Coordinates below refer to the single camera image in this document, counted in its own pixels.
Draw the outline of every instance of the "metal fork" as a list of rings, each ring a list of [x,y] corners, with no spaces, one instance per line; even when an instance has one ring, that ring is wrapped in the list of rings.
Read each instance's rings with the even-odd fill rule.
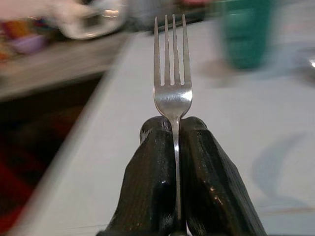
[[[165,69],[164,85],[161,84],[158,18],[155,18],[154,28],[154,102],[157,110],[165,116],[172,126],[174,154],[176,163],[176,206],[175,221],[179,231],[186,232],[186,222],[183,212],[181,168],[179,159],[179,124],[181,118],[187,113],[192,102],[191,76],[189,67],[188,37],[185,15],[183,15],[183,57],[184,57],[184,83],[181,84],[179,59],[177,51],[177,36],[175,16],[173,15],[173,51],[174,51],[174,84],[170,80],[170,59],[168,44],[168,23],[165,16]]]

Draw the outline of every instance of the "table surface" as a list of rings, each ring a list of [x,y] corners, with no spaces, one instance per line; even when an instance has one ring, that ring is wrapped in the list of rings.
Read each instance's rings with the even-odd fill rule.
[[[292,13],[291,7],[284,9]],[[188,26],[193,103],[187,116],[203,119],[236,164],[267,233],[313,235],[315,87],[292,61],[315,34],[292,28],[284,16],[269,61],[253,71],[224,64],[215,21]],[[158,115],[152,74],[153,36],[137,33],[97,87],[12,235],[94,236],[106,227],[139,129]]]
[[[83,82],[110,70],[128,36],[122,31],[94,40],[59,42],[0,65],[0,102]]]

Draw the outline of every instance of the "fork handle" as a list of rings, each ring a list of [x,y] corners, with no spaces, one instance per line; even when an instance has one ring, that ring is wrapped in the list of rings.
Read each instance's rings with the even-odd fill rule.
[[[182,175],[181,163],[179,158],[179,124],[180,117],[171,121],[173,142],[174,142],[174,156],[176,168],[176,205],[175,205],[175,224],[180,231],[186,231],[186,222],[183,211],[183,197],[182,197]]]

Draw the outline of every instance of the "fork tine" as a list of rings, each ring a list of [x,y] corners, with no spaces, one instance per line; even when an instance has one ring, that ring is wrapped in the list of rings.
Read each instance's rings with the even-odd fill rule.
[[[184,57],[184,80],[185,83],[191,82],[190,65],[189,65],[189,49],[188,36],[186,28],[186,19],[183,14],[183,57]]]
[[[159,43],[158,43],[158,18],[154,22],[154,67],[153,67],[153,82],[154,86],[161,85],[161,74],[159,67]]]
[[[171,84],[171,73],[169,68],[169,43],[168,43],[168,22],[167,15],[165,15],[165,70],[164,70],[164,84]]]
[[[175,23],[175,15],[174,14],[173,14],[173,51],[174,51],[174,84],[180,84],[181,83],[181,77],[179,74],[176,23]]]

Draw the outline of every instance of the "teal container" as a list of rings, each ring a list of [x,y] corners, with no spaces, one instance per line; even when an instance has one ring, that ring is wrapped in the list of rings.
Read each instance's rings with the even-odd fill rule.
[[[221,0],[221,36],[227,60],[236,68],[255,68],[268,45],[272,0]]]

